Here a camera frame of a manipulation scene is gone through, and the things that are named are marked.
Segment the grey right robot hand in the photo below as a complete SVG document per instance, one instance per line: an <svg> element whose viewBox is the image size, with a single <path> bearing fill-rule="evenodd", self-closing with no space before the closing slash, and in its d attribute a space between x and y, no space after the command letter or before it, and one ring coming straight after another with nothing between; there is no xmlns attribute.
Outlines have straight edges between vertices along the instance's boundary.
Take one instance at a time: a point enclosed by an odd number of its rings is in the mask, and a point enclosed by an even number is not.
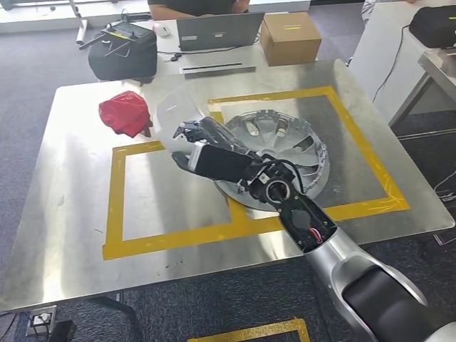
<svg viewBox="0 0 456 342"><path fill-rule="evenodd" d="M184 121L173 136L171 158L181 170L211 180L239 182L260 159L211 117Z"/></svg>

